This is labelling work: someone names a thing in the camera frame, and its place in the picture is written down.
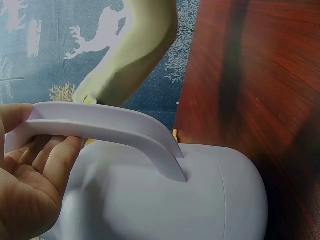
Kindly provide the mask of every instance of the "patterned fabric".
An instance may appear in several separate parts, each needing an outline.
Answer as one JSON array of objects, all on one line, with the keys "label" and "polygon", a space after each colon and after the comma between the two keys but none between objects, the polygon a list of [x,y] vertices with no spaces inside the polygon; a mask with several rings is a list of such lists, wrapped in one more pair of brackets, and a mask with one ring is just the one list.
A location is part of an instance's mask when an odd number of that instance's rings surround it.
[{"label": "patterned fabric", "polygon": [[[173,128],[192,43],[199,0],[177,0],[176,42],[125,108],[146,113]],[[83,49],[99,28],[121,31],[126,19],[105,26],[105,8],[121,0],[0,0],[0,103],[71,101],[85,76],[112,46]]]}]

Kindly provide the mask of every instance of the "white deer print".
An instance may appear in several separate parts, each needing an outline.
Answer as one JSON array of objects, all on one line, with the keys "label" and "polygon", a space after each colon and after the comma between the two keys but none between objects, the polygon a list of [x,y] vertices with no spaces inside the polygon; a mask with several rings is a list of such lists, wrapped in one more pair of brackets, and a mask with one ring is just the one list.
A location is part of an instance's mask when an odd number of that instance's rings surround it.
[{"label": "white deer print", "polygon": [[107,47],[111,47],[117,42],[117,31],[119,29],[119,20],[125,18],[124,11],[115,11],[106,7],[99,18],[98,28],[94,39],[86,41],[81,36],[81,28],[79,25],[70,27],[73,38],[77,39],[75,42],[79,44],[79,48],[74,48],[74,53],[67,52],[66,60],[74,59],[82,53],[100,52]]},{"label": "white deer print", "polygon": [[26,0],[0,0],[2,4],[2,9],[0,11],[0,17],[2,17],[6,12],[9,14],[9,20],[7,25],[7,30],[12,33],[14,30],[21,30],[26,27],[26,24],[22,24],[27,14],[24,14],[19,18],[19,12],[21,9],[26,9],[28,4],[23,5]]}]

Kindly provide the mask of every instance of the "white handle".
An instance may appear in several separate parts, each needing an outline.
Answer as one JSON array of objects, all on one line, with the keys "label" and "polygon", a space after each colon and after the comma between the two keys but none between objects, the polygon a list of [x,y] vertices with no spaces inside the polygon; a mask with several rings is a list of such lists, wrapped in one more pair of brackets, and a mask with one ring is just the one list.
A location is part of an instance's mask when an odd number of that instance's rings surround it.
[{"label": "white handle", "polygon": [[[72,103],[68,104],[67,110],[72,112],[74,106],[78,106],[80,109],[81,105],[86,107],[87,110],[92,108],[99,109],[102,112],[108,110],[109,108],[106,106],[98,106],[99,108],[96,108],[96,105]],[[57,111],[57,109],[54,107],[55,104],[53,104],[50,108],[51,111],[57,113],[56,115],[60,115],[59,113],[64,113],[64,111]],[[37,116],[37,113],[39,112],[35,106],[35,111],[31,115],[31,118],[39,117]],[[127,112],[127,120],[130,119],[131,115],[134,115],[135,113],[136,112],[134,111]],[[90,117],[94,119],[97,115],[99,114],[92,112]],[[175,156],[171,154],[163,144],[154,138],[135,131],[112,128],[106,123],[104,125],[96,125],[83,123],[80,121],[71,121],[70,118],[64,118],[64,120],[33,119],[21,124],[14,131],[6,135],[4,146],[5,152],[8,153],[21,148],[30,138],[37,135],[75,136],[86,139],[96,139],[136,148],[143,152],[152,161],[155,168],[161,175],[178,182],[187,181]]]},{"label": "white handle", "polygon": [[34,104],[30,120],[68,120],[119,129],[148,136],[161,143],[176,158],[183,158],[172,133],[158,120],[146,114],[120,107],[75,102]]}]

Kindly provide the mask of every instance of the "reddish-brown wooden panel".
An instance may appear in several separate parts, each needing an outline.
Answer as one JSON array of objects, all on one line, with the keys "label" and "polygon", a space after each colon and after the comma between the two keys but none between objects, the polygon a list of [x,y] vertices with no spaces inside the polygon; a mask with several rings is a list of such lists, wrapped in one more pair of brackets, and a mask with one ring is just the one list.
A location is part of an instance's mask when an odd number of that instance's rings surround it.
[{"label": "reddish-brown wooden panel", "polygon": [[201,0],[175,128],[255,163],[267,240],[320,239],[320,1]]}]

